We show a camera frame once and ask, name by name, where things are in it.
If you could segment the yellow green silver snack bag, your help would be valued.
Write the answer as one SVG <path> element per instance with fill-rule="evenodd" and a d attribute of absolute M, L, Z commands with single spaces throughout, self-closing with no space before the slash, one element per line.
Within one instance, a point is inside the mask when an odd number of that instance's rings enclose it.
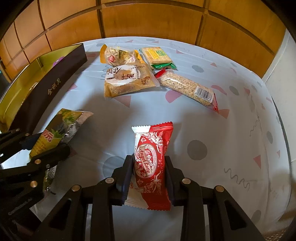
<path fill-rule="evenodd" d="M 62 108 L 44 129 L 29 157 L 33 158 L 59 144 L 69 143 L 81 125 L 92 115 L 93 113 L 90 111 L 73 111 Z"/>

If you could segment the red white Angel Love packet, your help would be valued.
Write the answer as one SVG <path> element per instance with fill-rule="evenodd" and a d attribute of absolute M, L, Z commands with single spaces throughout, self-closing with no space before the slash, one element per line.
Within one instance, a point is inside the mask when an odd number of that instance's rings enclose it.
<path fill-rule="evenodd" d="M 165 187 L 165 153 L 173 123 L 133 126 L 135 135 L 133 175 L 125 205 L 169 211 L 171 203 Z"/>

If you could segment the orange seed snack bag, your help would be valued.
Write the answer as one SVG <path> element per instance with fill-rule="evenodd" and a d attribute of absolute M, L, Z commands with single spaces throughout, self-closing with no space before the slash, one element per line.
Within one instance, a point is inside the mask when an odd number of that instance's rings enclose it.
<path fill-rule="evenodd" d="M 104 44 L 100 49 L 100 62 L 116 67 L 125 64 L 144 63 L 144 60 L 137 50 L 119 46 L 108 47 Z"/>

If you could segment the dark box with gold interior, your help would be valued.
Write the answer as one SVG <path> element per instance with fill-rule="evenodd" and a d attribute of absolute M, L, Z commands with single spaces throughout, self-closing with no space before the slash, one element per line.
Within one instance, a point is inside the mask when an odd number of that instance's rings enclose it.
<path fill-rule="evenodd" d="M 61 56 L 64 58 L 52 67 Z M 86 61 L 83 44 L 37 57 L 1 97 L 1 132 L 19 128 L 32 133 L 59 90 Z"/>

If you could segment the patterned white tablecloth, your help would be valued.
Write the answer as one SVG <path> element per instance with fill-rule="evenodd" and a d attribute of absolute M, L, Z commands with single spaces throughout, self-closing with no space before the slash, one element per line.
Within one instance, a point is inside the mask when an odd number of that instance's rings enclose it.
<path fill-rule="evenodd" d="M 93 113 L 67 143 L 69 156 L 45 172 L 44 197 L 30 208 L 41 224 L 72 186 L 96 185 L 134 155 L 133 126 L 170 121 L 174 129 L 165 157 L 175 168 L 200 186 L 223 186 L 262 235 L 278 221 L 291 193 L 290 154 L 278 108 L 260 77 L 226 57 L 178 41 L 115 37 L 80 44 L 87 61 L 30 133 L 42 134 L 62 108 Z M 212 89 L 219 112 L 161 85 L 104 97 L 106 72 L 112 68 L 100 62 L 104 44 L 137 50 L 143 60 L 141 48 L 161 47 L 177 67 L 165 70 Z M 153 75 L 161 71 L 149 68 Z M 1 162 L 1 170 L 27 165 L 31 150 Z M 181 206 L 158 211 L 123 204 L 113 206 L 112 214 L 114 240 L 181 240 Z"/>

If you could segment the purple snack packet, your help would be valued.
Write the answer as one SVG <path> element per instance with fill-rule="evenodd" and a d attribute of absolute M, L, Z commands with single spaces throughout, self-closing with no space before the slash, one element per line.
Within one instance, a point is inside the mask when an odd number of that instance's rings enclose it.
<path fill-rule="evenodd" d="M 61 56 L 56 61 L 54 61 L 52 67 L 56 66 L 63 58 L 64 58 L 64 56 Z"/>

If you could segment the beige round pastry pack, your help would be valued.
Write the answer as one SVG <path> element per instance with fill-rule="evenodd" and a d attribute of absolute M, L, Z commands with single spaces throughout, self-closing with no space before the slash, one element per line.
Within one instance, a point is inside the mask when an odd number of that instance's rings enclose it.
<path fill-rule="evenodd" d="M 125 64 L 107 70 L 104 97 L 113 98 L 159 86 L 159 81 L 146 63 Z"/>

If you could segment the red-ended sesame bar pack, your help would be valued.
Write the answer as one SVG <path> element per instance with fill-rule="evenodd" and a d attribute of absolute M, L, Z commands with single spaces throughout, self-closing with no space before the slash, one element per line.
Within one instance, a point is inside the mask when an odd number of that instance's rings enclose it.
<path fill-rule="evenodd" d="M 163 69 L 154 76 L 161 86 L 185 95 L 217 113 L 219 112 L 216 96 L 212 89 L 182 77 L 172 70 Z"/>

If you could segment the green yellow cracker pack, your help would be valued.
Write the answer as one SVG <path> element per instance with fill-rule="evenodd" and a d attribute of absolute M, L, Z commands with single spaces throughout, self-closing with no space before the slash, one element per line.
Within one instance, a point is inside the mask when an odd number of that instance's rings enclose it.
<path fill-rule="evenodd" d="M 145 47 L 141 48 L 140 52 L 152 70 L 177 69 L 172 59 L 161 47 Z"/>

